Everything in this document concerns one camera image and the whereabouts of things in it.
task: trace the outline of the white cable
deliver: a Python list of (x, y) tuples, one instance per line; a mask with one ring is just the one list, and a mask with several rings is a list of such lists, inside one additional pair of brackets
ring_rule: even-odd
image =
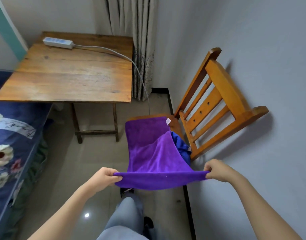
[(106, 47), (101, 47), (101, 46), (89, 46), (89, 45), (79, 45), (79, 44), (74, 44), (74, 46), (105, 49), (105, 50), (111, 51), (111, 52), (113, 52), (113, 53), (115, 53), (115, 54), (117, 54), (117, 55), (119, 55), (119, 56), (122, 56), (122, 57), (126, 58), (127, 60), (131, 61), (131, 62), (134, 64), (134, 66), (135, 66), (135, 68), (136, 68), (136, 70), (137, 70), (137, 72), (139, 73), (139, 76), (140, 76), (140, 78), (141, 78), (141, 81), (142, 81), (142, 84), (143, 84), (143, 88), (144, 88), (144, 91), (145, 91), (145, 93), (146, 93), (147, 102), (148, 102), (148, 115), (151, 115), (150, 100), (148, 100), (148, 93), (147, 93), (147, 91), (146, 91), (146, 88), (145, 88), (145, 85), (144, 85), (144, 82), (143, 82), (143, 77), (142, 77), (141, 73), (139, 72), (139, 69), (137, 68), (137, 66), (136, 66), (136, 64), (134, 63), (134, 61), (132, 61), (132, 59), (130, 59), (130, 58), (128, 58), (127, 56), (124, 56), (124, 55), (122, 55), (122, 54), (120, 54), (120, 53), (118, 53), (118, 52), (116, 52), (116, 51), (114, 51), (114, 50), (111, 50), (111, 49), (109, 49), (109, 48), (106, 48)]

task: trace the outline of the baseboard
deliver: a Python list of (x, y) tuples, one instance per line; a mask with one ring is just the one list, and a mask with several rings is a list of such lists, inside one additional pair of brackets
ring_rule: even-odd
[[(152, 88), (152, 93), (167, 94), (167, 101), (169, 102), (170, 112), (171, 112), (171, 115), (174, 115), (169, 89), (168, 88)], [(195, 228), (194, 228), (193, 217), (192, 217), (192, 212), (191, 212), (190, 199), (188, 197), (188, 192), (187, 192), (187, 186), (186, 185), (183, 186), (183, 191), (184, 191), (185, 205), (186, 205), (186, 211), (187, 211), (187, 217), (188, 217), (188, 224), (190, 226), (190, 231), (191, 231), (191, 238), (192, 238), (192, 240), (196, 240)]]

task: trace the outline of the floor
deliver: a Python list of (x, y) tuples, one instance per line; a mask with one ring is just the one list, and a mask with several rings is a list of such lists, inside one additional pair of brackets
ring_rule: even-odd
[[(127, 171), (128, 147), (124, 125), (128, 118), (148, 114), (147, 102), (132, 100), (131, 104), (117, 104), (120, 141), (114, 135), (87, 136), (78, 144), (68, 105), (62, 111), (52, 111), (56, 122), (47, 130), (49, 145), (46, 168), (28, 200), (25, 217), (17, 236), (26, 240), (101, 167)], [(150, 95), (151, 113), (169, 113), (167, 95)], [(111, 104), (76, 104), (81, 130), (113, 129)], [(169, 239), (191, 239), (183, 188), (160, 191), (137, 190), (144, 204), (144, 214)], [(96, 239), (120, 201), (119, 188), (107, 187), (89, 199), (76, 224), (71, 239)]]

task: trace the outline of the purple towel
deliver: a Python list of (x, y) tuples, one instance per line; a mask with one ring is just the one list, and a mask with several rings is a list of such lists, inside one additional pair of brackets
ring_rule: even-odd
[(208, 171), (193, 171), (174, 145), (167, 117), (127, 121), (129, 167), (116, 183), (123, 188), (164, 190), (205, 180)]

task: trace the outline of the chair backrest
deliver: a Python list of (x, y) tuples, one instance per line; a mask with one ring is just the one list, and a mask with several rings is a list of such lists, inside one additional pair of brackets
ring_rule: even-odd
[[(203, 60), (203, 63), (198, 69), (175, 112), (175, 117), (180, 118), (183, 123), (185, 133), (192, 148), (191, 160), (195, 160), (218, 143), (269, 112), (266, 106), (259, 106), (253, 109), (250, 108), (244, 96), (232, 81), (231, 76), (225, 71), (221, 64), (216, 61), (220, 53), (220, 48), (213, 48), (207, 53), (207, 56)], [(209, 78), (184, 113), (185, 108), (207, 74)], [(211, 83), (213, 83), (215, 87), (187, 121), (188, 115), (200, 101)], [(192, 135), (192, 131), (209, 115), (221, 100), (224, 100), (226, 104), (224, 108), (209, 120), (202, 129), (197, 131), (195, 135)], [(228, 112), (232, 113), (235, 121), (197, 148), (195, 141)]]

